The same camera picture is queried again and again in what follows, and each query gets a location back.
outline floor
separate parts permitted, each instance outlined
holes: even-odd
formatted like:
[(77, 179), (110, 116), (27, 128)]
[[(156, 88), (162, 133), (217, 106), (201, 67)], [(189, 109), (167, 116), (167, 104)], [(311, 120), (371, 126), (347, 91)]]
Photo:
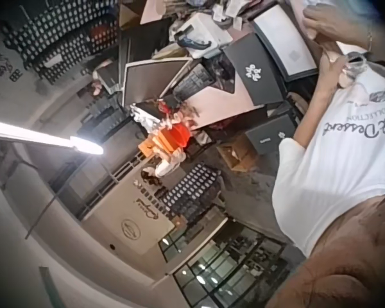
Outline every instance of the floor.
[(292, 268), (305, 257), (281, 232), (272, 207), (272, 191), (278, 170), (278, 152), (259, 157), (247, 173), (231, 171), (215, 146), (202, 153), (195, 162), (203, 161), (222, 172), (225, 188), (222, 195), (229, 215), (238, 222), (266, 236), (288, 243), (282, 256)]

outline hand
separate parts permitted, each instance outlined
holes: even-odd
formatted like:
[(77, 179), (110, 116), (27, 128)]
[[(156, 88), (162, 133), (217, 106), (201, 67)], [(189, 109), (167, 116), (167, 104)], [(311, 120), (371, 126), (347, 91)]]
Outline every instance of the hand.
[(323, 53), (320, 61), (320, 75), (315, 92), (331, 96), (337, 88), (339, 75), (347, 63), (345, 56), (340, 56), (335, 62), (331, 63), (328, 56)]
[(367, 47), (368, 27), (353, 20), (336, 6), (309, 5), (304, 10), (304, 25), (311, 40), (332, 40), (345, 44)]

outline hair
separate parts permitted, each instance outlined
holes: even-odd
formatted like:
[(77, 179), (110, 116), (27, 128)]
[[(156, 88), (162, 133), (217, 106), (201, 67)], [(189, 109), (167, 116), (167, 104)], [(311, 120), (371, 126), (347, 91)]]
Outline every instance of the hair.
[(161, 186), (162, 182), (159, 178), (153, 175), (149, 175), (144, 170), (141, 171), (141, 178), (144, 181), (144, 183), (147, 183), (148, 185), (152, 186)]

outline black box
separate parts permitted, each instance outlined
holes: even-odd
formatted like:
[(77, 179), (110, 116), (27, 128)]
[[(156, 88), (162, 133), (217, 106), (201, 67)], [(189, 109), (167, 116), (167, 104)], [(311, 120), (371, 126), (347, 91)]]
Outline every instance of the black box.
[(260, 155), (278, 151), (283, 138), (292, 137), (297, 123), (292, 110), (269, 118), (266, 122), (245, 132)]
[(286, 93), (278, 69), (258, 36), (248, 34), (224, 50), (255, 106), (281, 103)]

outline packaging box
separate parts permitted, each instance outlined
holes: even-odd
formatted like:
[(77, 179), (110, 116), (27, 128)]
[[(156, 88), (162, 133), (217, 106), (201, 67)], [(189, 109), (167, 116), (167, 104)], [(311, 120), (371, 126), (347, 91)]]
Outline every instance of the packaging box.
[(217, 150), (232, 171), (249, 172), (258, 159), (258, 154), (246, 135), (219, 145)]

